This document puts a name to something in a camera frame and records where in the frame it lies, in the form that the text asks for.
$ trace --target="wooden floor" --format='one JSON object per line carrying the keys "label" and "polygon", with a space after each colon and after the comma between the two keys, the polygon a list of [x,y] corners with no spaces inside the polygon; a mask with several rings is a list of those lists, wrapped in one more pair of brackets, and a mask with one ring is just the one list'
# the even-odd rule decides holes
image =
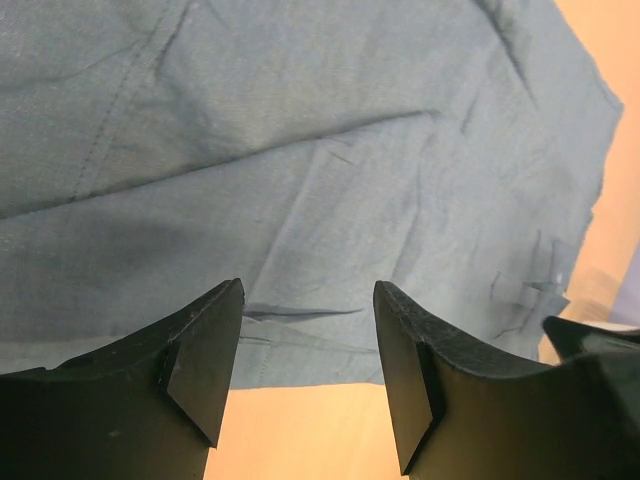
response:
{"label": "wooden floor", "polygon": [[[577,320],[606,320],[640,238],[640,1],[557,3],[626,105],[566,312]],[[400,478],[384,389],[233,391],[206,478]]]}

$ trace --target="cloth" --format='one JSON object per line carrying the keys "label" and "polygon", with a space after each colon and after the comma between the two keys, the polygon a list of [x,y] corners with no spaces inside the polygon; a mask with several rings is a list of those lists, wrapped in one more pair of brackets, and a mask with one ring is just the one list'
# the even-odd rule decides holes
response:
{"label": "cloth", "polygon": [[376,280],[529,358],[566,305],[621,105],[553,2],[0,12],[5,371],[235,277],[234,388],[382,382]]}

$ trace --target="seam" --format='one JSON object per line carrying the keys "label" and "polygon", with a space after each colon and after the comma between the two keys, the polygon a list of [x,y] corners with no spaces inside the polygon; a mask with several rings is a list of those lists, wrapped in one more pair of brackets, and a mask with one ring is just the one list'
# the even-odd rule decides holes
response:
{"label": "seam", "polygon": [[73,195],[71,197],[72,202],[75,202],[79,199],[80,188],[82,187],[82,183],[85,179],[87,168],[91,163],[92,157],[96,151],[96,147],[98,146],[98,143],[100,142],[100,140],[104,138],[104,134],[107,129],[107,126],[109,126],[109,124],[113,121],[113,118],[111,117],[113,115],[115,106],[118,103],[118,100],[122,97],[123,93],[127,91],[127,89],[125,88],[125,85],[129,80],[129,77],[131,76],[131,72],[133,71],[133,68],[138,65],[138,61],[140,60],[140,56],[142,55],[142,52],[144,52],[146,47],[151,43],[151,40],[153,39],[154,35],[158,31],[158,28],[160,27],[162,21],[166,18],[170,6],[171,6],[171,0],[167,0],[165,2],[164,8],[162,9],[162,11],[160,12],[160,15],[158,16],[158,20],[156,21],[156,24],[154,25],[153,30],[147,36],[147,38],[140,43],[140,48],[138,48],[137,52],[134,54],[131,60],[131,63],[129,64],[129,68],[127,68],[127,71],[123,75],[122,80],[120,81],[120,84],[116,89],[116,93],[114,94],[113,99],[111,100],[111,102],[109,103],[109,106],[107,107],[107,112],[105,113],[104,118],[100,122],[100,126],[98,127],[98,132],[96,133],[93,143],[91,144],[89,153],[87,154],[86,158],[83,161],[83,165],[80,170],[80,174],[78,176],[78,181],[76,182],[76,186],[73,190]]}

